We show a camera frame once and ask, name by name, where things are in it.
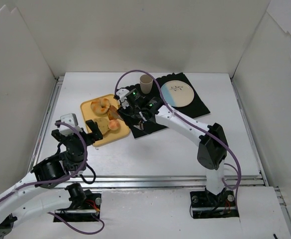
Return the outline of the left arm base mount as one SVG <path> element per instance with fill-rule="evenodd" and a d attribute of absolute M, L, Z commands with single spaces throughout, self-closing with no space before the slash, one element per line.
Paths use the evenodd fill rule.
<path fill-rule="evenodd" d="M 69 207 L 55 210 L 53 222 L 97 222 L 100 218 L 101 193 L 84 190 L 80 183 L 67 186 L 64 191 L 69 193 Z"/>

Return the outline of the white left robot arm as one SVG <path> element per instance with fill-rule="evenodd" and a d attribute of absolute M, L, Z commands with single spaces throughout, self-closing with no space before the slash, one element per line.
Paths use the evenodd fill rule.
<path fill-rule="evenodd" d="M 91 168 L 87 164 L 87 147 L 102 140 L 103 135 L 93 120 L 86 121 L 91 130 L 86 133 L 73 115 L 56 121 L 55 125 L 52 136 L 66 150 L 57 150 L 45 158 L 0 194 L 0 239 L 25 221 L 45 213 L 52 215 L 55 210 L 63 215 L 75 211 L 88 214 L 85 203 L 93 196 L 90 190 L 84 190 L 80 183 L 59 190 L 56 187 L 71 178 L 83 177 L 83 171 Z"/>

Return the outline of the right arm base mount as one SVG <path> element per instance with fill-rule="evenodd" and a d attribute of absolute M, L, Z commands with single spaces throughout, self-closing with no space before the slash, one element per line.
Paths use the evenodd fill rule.
<path fill-rule="evenodd" d="M 193 219 L 239 218 L 236 193 L 224 188 L 218 195 L 207 191 L 190 192 Z"/>

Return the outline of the stainless steel tongs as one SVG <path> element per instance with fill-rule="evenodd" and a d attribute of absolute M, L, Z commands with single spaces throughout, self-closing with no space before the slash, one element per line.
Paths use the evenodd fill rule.
<path fill-rule="evenodd" d="M 108 118 L 110 120 L 121 120 L 123 121 L 129 128 L 136 128 L 138 130 L 144 130 L 143 119 L 138 114 L 131 114 L 124 111 L 118 110 L 109 110 Z"/>

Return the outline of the small round bread roll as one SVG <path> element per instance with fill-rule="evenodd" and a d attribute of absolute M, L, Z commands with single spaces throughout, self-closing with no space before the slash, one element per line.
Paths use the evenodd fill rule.
<path fill-rule="evenodd" d="M 117 119 L 112 119 L 108 122 L 108 128 L 111 131 L 118 131 L 121 128 L 120 122 Z"/>

